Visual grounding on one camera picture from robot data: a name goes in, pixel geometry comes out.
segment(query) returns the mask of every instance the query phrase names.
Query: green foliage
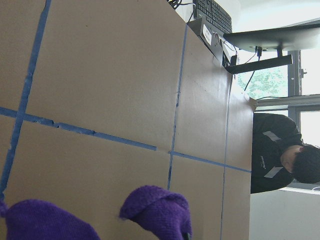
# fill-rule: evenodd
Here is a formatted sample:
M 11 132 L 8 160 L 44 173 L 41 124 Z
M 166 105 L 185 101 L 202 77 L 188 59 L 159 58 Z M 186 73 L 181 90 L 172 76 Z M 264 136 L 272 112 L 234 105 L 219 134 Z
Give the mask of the green foliage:
M 252 72 L 237 75 L 238 84 L 245 89 Z M 255 71 L 246 93 L 253 99 L 288 96 L 287 66 L 273 67 Z

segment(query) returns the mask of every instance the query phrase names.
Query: purple glove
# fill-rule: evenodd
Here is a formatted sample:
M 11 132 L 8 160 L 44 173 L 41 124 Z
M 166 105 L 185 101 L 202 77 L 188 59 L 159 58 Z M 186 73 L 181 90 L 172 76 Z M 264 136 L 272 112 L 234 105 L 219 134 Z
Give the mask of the purple glove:
M 50 202 L 24 200 L 8 209 L 0 201 L 0 215 L 6 240 L 100 240 L 88 223 Z
M 189 205 L 184 196 L 158 186 L 142 186 L 125 200 L 119 214 L 160 240 L 184 240 L 192 234 Z

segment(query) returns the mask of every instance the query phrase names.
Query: man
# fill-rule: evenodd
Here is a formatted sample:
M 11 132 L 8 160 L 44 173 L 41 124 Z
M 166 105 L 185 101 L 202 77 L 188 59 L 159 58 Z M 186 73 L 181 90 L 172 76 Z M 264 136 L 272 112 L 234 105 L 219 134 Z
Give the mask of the man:
M 253 115 L 251 193 L 284 188 L 293 179 L 320 182 L 320 149 L 304 144 L 295 122 L 270 113 Z

